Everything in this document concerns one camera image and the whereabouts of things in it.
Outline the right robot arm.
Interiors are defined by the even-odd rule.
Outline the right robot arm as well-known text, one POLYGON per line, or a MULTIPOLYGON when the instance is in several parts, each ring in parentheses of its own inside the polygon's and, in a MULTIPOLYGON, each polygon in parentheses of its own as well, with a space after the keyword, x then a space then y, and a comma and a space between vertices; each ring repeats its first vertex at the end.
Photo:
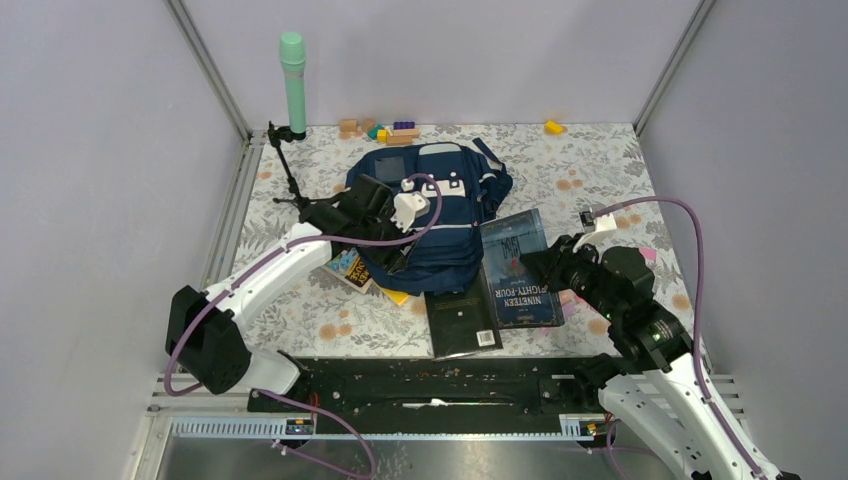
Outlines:
POLYGON ((575 402, 627 425, 679 479, 791 479, 751 441, 714 382, 696 371, 693 340, 654 298, 654 274, 637 248, 599 253, 564 235, 521 255, 552 292, 572 291, 604 317, 619 358, 599 354, 576 371, 575 402))

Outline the dark blue hardcover book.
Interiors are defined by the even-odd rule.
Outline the dark blue hardcover book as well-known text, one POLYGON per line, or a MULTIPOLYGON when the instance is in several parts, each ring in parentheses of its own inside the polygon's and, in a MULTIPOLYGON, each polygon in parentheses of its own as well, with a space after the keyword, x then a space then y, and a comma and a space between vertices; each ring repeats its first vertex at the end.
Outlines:
POLYGON ((540 213, 525 210, 480 227, 483 270, 493 301, 495 323, 501 330, 559 327, 564 324, 556 293, 535 281, 521 262, 524 253, 548 247, 540 213))

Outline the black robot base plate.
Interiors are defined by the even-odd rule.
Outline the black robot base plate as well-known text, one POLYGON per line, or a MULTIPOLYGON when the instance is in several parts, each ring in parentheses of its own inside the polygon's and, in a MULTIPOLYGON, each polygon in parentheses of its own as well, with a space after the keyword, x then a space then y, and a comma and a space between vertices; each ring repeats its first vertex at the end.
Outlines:
POLYGON ((288 397, 347 421, 395 411, 499 409, 608 415, 589 398, 577 372, 586 357, 466 357, 445 361, 391 358, 303 358, 288 397))

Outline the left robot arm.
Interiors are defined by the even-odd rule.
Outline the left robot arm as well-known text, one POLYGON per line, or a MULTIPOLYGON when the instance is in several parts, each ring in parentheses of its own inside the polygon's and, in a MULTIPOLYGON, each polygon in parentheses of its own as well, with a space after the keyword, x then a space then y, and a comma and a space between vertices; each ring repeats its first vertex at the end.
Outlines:
POLYGON ((414 179, 402 181, 400 191, 394 192, 361 174, 337 198, 304 207, 298 222, 241 270, 203 290, 178 290, 166 334, 166 392, 193 392, 193 387, 177 389, 172 384, 175 367, 182 366, 195 378, 196 388, 213 395, 269 390, 285 410, 304 407, 310 397, 308 381, 285 355, 247 344, 252 323, 287 288, 346 247, 359 248, 362 256, 370 255, 387 270, 401 267, 419 237, 415 222, 437 212, 439 205, 439 199, 428 199, 414 179))

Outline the colourful treehouse storey book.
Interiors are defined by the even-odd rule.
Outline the colourful treehouse storey book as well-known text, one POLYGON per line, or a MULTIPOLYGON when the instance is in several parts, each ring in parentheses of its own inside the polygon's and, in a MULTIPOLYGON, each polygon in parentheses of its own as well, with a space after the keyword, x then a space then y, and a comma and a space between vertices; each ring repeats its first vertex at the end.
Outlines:
POLYGON ((359 293, 366 293, 373 283, 364 260, 355 248, 341 251, 326 262, 323 269, 359 293))

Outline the black notebook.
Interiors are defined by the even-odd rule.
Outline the black notebook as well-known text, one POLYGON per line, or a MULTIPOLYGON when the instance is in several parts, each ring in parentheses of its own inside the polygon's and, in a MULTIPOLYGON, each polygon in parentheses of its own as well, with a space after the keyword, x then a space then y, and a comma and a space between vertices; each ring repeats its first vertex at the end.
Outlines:
POLYGON ((503 348, 483 271, 464 292, 426 293, 424 299, 435 361, 503 348))

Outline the navy blue student backpack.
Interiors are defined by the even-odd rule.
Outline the navy blue student backpack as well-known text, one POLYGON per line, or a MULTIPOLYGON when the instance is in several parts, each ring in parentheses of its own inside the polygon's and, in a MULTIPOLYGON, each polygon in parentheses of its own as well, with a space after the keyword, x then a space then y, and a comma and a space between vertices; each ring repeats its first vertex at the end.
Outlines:
POLYGON ((374 282, 410 295, 442 295, 466 291, 483 258, 480 226, 496 217, 513 186, 506 165, 482 139, 473 147, 454 142, 386 147, 366 153, 347 172, 351 186, 361 174, 401 191, 401 182, 422 173, 433 178, 442 194, 435 225, 417 240, 406 266, 392 274, 375 261, 364 263, 374 282))

